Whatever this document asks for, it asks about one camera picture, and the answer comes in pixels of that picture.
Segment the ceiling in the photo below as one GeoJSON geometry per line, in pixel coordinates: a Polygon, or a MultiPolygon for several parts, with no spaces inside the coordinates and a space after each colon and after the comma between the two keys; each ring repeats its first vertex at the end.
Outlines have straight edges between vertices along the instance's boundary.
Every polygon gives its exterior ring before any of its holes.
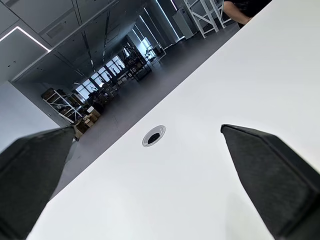
{"type": "Polygon", "coordinates": [[[1,0],[0,39],[18,26],[52,51],[13,31],[0,41],[0,83],[71,87],[90,77],[120,50],[147,1],[1,0]]]}

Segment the desk grommet hole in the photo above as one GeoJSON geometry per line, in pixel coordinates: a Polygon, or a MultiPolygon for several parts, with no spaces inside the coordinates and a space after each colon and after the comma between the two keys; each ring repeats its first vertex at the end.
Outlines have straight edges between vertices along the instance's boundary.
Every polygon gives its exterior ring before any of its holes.
{"type": "Polygon", "coordinates": [[[163,125],[159,125],[151,129],[143,138],[142,146],[151,147],[156,144],[165,134],[166,127],[163,125]]]}

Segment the air vent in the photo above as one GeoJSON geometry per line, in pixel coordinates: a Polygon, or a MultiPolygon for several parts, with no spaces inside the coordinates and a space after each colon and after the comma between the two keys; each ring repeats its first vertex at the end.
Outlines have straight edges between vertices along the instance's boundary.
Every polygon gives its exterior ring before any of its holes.
{"type": "Polygon", "coordinates": [[[57,36],[59,33],[61,33],[64,29],[64,25],[62,22],[60,22],[57,26],[52,28],[50,31],[48,31],[46,34],[53,39],[55,36],[57,36]]]}

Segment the led light strip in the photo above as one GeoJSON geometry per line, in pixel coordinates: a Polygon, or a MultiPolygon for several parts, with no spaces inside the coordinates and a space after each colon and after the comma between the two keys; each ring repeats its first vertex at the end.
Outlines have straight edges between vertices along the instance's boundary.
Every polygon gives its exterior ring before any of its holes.
{"type": "Polygon", "coordinates": [[[145,20],[142,18],[141,15],[140,15],[140,19],[142,20],[142,22],[144,23],[144,25],[146,26],[146,28],[148,29],[148,31],[151,33],[151,35],[152,35],[152,37],[155,39],[155,41],[156,41],[157,43],[159,43],[158,40],[157,40],[156,37],[153,35],[152,31],[150,30],[150,28],[148,27],[148,25],[146,24],[145,20]]]}
{"type": "Polygon", "coordinates": [[[176,38],[179,39],[178,34],[177,34],[176,30],[174,29],[174,26],[172,26],[172,24],[171,24],[171,22],[169,21],[167,15],[166,15],[166,13],[165,13],[165,11],[162,9],[160,3],[158,2],[158,0],[155,0],[155,2],[157,3],[157,5],[158,5],[159,9],[161,10],[163,16],[165,17],[166,21],[169,23],[170,27],[172,28],[172,30],[173,30],[176,38]]]}
{"type": "Polygon", "coordinates": [[[21,27],[16,26],[14,29],[12,29],[10,32],[8,32],[6,35],[4,35],[1,39],[0,42],[2,40],[4,40],[6,37],[8,37],[10,34],[12,34],[15,30],[19,30],[20,32],[22,32],[23,34],[25,34],[27,37],[29,37],[32,41],[34,41],[36,44],[38,44],[40,47],[44,48],[48,53],[51,52],[50,49],[46,48],[44,45],[42,45],[39,41],[37,41],[33,36],[31,36],[29,33],[27,33],[25,30],[23,30],[21,27]]]}
{"type": "Polygon", "coordinates": [[[173,0],[171,0],[171,3],[172,3],[172,5],[173,5],[174,9],[175,9],[176,11],[178,11],[178,9],[177,9],[177,7],[176,7],[176,4],[174,3],[173,0]]]}

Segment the person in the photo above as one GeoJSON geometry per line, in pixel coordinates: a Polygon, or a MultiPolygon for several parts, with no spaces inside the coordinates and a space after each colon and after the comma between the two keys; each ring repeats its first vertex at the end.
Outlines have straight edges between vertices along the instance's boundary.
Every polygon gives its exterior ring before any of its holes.
{"type": "Polygon", "coordinates": [[[271,0],[226,0],[223,11],[242,28],[271,0]]]}

